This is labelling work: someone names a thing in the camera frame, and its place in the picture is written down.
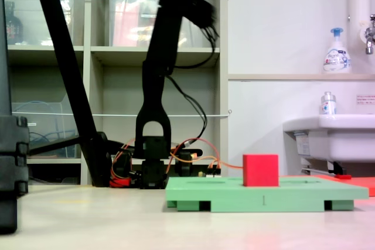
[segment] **faucet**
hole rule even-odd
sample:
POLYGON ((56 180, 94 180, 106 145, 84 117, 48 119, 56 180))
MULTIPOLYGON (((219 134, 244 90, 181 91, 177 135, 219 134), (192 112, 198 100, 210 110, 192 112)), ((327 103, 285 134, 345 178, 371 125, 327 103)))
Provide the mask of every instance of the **faucet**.
POLYGON ((375 14, 370 15, 372 27, 366 29, 366 54, 371 55, 374 53, 373 43, 375 42, 375 14))

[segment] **soap bottle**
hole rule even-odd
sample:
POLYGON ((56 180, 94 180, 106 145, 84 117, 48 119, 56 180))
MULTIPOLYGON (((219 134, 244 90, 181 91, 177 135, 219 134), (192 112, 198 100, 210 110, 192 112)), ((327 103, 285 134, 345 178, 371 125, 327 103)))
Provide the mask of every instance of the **soap bottle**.
POLYGON ((331 29, 335 41, 332 42, 328 49, 328 54, 323 64, 323 73, 351 73, 352 64, 347 49, 340 40, 340 33, 344 30, 342 28, 331 29))
POLYGON ((336 97, 331 92, 324 92, 322 96, 322 114, 337 114, 336 97))

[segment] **green wooden board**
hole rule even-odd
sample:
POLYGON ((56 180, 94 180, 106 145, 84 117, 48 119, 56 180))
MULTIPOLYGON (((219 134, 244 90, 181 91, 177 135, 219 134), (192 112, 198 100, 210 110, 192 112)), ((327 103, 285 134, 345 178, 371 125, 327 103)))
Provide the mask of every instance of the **green wooden board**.
POLYGON ((321 212, 353 210, 354 199, 367 199, 369 190, 316 177, 281 177, 279 187, 244 187, 240 177, 171 177, 167 207, 178 211, 321 212))

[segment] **label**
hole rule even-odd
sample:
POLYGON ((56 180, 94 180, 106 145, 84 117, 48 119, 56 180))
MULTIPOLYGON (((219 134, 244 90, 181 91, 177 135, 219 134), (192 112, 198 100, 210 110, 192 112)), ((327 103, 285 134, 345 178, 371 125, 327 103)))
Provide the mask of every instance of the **label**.
POLYGON ((375 95, 357 95, 357 105, 375 105, 375 95))
POLYGON ((337 71, 350 67, 350 56, 344 50, 331 49, 323 65, 325 71, 337 71))
POLYGON ((141 14, 141 18, 156 18, 156 14, 141 14))
POLYGON ((322 114, 336 114, 336 102, 332 100, 322 103, 322 114))
POLYGON ((306 135, 296 136, 297 151, 299 155, 310 155, 309 137, 306 135))

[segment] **beige floor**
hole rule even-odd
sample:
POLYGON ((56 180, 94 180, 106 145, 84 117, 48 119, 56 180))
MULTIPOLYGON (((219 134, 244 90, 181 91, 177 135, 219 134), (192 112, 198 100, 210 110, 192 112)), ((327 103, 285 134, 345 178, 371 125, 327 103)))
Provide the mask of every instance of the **beige floor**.
POLYGON ((176 213, 163 190, 30 187, 0 250, 375 249, 375 198, 355 211, 176 213))

